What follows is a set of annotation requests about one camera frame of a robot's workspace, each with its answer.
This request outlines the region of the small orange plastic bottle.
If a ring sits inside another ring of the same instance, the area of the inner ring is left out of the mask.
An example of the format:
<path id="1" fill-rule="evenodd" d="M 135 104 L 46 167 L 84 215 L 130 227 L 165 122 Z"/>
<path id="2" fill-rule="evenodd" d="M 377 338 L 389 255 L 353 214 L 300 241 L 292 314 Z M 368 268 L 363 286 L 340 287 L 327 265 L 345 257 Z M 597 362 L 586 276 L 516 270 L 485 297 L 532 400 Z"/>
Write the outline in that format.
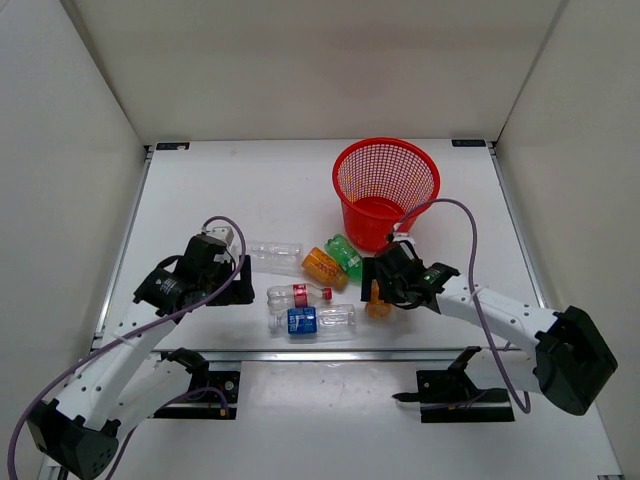
<path id="1" fill-rule="evenodd" d="M 380 289 L 376 280 L 371 282 L 371 295 L 365 306 L 365 311 L 373 319 L 384 319 L 391 314 L 392 305 L 380 298 Z"/>

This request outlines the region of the green plastic bottle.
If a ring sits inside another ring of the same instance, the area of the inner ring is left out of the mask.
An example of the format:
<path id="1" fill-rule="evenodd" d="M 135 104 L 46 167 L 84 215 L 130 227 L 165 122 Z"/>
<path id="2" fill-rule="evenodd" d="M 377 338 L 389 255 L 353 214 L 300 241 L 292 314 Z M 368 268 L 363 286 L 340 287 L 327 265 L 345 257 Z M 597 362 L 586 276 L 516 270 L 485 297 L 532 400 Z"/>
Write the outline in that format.
<path id="1" fill-rule="evenodd" d="M 325 252 L 347 274 L 352 283 L 360 283 L 363 276 L 363 258 L 341 234 L 331 237 L 324 245 Z"/>

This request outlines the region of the clear bottle red label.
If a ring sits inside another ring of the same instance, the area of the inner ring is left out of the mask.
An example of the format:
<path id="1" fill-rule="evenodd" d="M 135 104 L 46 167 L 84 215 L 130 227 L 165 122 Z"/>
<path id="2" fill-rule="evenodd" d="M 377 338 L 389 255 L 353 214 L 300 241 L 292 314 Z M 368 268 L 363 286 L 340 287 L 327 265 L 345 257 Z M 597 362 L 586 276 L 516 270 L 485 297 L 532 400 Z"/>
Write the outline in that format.
<path id="1" fill-rule="evenodd" d="M 272 286 L 267 289 L 267 306 L 272 314 L 292 308 L 313 307 L 330 301 L 333 296 L 329 287 L 316 287 L 309 283 Z"/>

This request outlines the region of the clear unlabelled plastic bottle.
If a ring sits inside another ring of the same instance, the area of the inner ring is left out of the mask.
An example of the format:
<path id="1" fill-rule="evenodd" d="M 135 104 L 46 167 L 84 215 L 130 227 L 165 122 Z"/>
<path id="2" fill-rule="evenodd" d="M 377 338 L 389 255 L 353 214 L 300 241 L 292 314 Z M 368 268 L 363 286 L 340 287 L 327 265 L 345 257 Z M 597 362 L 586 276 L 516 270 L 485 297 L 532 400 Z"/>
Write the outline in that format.
<path id="1" fill-rule="evenodd" d="M 286 276 L 302 273 L 302 244 L 249 241 L 246 249 L 255 272 Z"/>

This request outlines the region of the orange labelled plastic bottle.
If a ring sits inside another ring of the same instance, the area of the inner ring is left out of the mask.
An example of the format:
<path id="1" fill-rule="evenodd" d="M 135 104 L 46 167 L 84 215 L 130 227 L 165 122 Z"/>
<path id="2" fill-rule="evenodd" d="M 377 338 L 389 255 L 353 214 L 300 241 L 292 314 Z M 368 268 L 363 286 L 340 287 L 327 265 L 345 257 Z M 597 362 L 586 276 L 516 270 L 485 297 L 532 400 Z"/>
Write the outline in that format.
<path id="1" fill-rule="evenodd" d="M 341 290 L 348 282 L 347 274 L 338 263 L 318 247 L 310 250 L 301 266 L 312 278 L 333 288 Z"/>

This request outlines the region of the clear bottle blue label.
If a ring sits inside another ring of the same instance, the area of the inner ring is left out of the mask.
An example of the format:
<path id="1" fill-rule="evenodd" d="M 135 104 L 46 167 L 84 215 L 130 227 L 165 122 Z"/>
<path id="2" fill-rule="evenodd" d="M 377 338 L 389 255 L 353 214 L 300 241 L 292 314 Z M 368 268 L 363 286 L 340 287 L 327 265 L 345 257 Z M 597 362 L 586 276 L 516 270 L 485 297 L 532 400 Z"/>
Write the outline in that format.
<path id="1" fill-rule="evenodd" d="M 291 308 L 270 318 L 268 328 L 296 343 L 346 341 L 356 334 L 356 310 L 351 304 Z"/>

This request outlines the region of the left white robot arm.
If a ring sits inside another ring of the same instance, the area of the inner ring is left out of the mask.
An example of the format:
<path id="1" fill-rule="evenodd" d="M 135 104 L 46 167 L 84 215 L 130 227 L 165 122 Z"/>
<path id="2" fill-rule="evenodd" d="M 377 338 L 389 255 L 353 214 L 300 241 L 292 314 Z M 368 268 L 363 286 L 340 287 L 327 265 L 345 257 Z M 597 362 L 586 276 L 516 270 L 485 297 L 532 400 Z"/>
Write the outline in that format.
<path id="1" fill-rule="evenodd" d="M 198 400 L 210 391 L 208 362 L 186 348 L 142 379 L 133 376 L 186 314 L 252 303 L 251 259 L 231 255 L 233 237 L 228 226 L 202 230 L 183 254 L 162 260 L 144 278 L 111 342 L 66 374 L 56 396 L 29 411 L 26 424 L 41 452 L 77 478 L 95 479 L 143 420 L 179 397 Z"/>

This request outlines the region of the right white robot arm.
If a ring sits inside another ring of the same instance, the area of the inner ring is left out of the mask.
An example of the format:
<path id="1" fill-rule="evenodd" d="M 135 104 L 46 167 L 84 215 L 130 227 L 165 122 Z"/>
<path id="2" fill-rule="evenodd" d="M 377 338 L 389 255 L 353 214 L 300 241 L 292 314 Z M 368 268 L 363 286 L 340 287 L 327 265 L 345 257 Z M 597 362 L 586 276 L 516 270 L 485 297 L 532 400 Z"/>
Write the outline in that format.
<path id="1" fill-rule="evenodd" d="M 467 347 L 449 366 L 421 370 L 418 392 L 397 394 L 400 402 L 431 408 L 462 406 L 487 401 L 513 386 L 582 416 L 618 368 L 585 311 L 574 306 L 564 311 L 530 306 L 471 284 L 451 266 L 425 265 L 406 240 L 391 242 L 364 260 L 362 300 L 370 300 L 374 288 L 382 301 L 399 309 L 424 307 L 467 321 L 514 346 L 511 350 Z"/>

